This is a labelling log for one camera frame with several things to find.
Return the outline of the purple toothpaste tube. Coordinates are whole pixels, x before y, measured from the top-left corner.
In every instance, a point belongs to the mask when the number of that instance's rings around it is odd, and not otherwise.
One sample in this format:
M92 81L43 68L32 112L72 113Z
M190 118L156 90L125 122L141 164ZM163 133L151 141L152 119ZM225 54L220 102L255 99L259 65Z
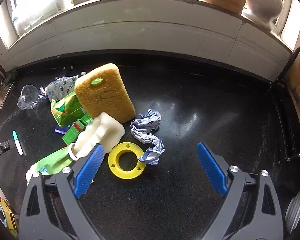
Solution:
M69 128L70 126L61 127L57 125L54 132L65 135Z

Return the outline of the green cardboard box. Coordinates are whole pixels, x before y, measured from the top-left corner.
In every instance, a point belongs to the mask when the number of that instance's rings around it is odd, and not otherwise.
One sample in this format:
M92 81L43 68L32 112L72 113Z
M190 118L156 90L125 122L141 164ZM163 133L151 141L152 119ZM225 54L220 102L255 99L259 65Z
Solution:
M76 92L73 91L59 101L52 99L51 113L58 126L65 127L80 119L86 111L80 104Z

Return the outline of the blue white wrapper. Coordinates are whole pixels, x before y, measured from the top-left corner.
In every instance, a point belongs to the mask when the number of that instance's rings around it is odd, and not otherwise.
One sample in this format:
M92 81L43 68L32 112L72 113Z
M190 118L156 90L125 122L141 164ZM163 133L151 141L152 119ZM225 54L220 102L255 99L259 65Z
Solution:
M139 118L130 123L132 136L143 144L150 144L145 152L138 157L144 164L158 165L159 159L165 152L163 140L152 133L158 130L161 123L161 114L154 109L149 109L146 114L140 114Z

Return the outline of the white teal marker pen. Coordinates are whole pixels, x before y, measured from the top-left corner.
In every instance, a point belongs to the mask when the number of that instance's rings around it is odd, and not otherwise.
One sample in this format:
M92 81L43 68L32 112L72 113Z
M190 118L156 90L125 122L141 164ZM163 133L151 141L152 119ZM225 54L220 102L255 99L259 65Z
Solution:
M19 141L19 138L18 138L18 135L17 135L16 131L13 131L12 134L13 134L13 139L14 139L14 142L15 142L15 146L17 148L17 151L18 151L19 155L23 155L23 150L21 148L21 144L20 144L20 141Z

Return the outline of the green white spray bottle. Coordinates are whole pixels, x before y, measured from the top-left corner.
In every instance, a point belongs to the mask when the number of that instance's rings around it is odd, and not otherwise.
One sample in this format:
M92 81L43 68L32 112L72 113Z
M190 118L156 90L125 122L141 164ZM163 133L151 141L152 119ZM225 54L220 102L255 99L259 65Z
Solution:
M68 154L68 148L64 147L51 153L38 162L34 163L26 172L27 184L30 182L34 172L39 171L42 175L59 173L64 167L71 166L75 161Z

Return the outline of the white foam sponge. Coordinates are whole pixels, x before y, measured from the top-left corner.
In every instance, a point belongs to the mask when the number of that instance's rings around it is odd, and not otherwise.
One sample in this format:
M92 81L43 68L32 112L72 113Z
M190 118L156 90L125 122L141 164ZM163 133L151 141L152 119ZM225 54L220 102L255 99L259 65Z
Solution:
M74 161L86 157L96 144L101 144L104 153L109 153L125 134L121 123L102 112L78 135L76 142L68 146L68 155Z

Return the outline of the clear plastic cup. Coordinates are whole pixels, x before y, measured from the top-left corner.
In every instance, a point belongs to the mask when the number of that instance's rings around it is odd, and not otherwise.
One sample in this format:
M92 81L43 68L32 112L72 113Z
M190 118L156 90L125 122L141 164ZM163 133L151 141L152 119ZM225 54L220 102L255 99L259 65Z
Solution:
M34 109L38 104L38 89L33 85L25 85L18 98L17 106L21 110Z

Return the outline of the crumpled blue wrapper piece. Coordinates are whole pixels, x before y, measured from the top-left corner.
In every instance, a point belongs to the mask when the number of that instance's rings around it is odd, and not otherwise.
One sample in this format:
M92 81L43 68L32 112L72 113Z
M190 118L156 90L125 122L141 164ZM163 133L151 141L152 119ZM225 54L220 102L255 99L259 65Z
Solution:
M46 100L46 99L48 99L46 89L40 87L40 89L38 90L38 100Z

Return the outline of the dark green cloth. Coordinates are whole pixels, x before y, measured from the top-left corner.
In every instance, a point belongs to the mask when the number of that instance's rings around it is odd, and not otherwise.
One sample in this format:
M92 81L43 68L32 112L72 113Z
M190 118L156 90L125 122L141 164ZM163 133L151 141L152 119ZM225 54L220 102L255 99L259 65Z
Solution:
M8 86L8 85L12 84L16 80L17 75L18 75L18 73L15 69L7 72L5 75L5 78L4 78L4 85Z

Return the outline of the yellow box on floor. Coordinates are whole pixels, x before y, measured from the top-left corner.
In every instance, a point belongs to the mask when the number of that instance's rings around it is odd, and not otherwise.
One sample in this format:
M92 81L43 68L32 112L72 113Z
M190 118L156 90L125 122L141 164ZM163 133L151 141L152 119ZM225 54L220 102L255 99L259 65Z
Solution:
M6 227L6 229L14 238L18 238L19 233L17 220L10 206L3 199L0 202L0 212L4 216L3 218L1 218L1 221Z

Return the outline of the brown sponge with green hole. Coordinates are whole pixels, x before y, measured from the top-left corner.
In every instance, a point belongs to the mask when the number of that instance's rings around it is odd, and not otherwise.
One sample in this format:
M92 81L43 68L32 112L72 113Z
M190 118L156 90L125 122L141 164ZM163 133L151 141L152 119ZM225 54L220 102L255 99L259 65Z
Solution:
M97 67L75 81L75 93L85 111L95 118L105 112L120 123L135 116L117 65Z

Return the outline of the white ceramic vase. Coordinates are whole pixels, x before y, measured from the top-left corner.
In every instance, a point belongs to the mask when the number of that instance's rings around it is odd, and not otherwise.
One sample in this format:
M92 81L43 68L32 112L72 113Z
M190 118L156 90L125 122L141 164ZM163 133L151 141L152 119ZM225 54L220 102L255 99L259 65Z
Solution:
M267 31L271 31L270 22L283 11L282 0L247 0L246 4L242 14Z

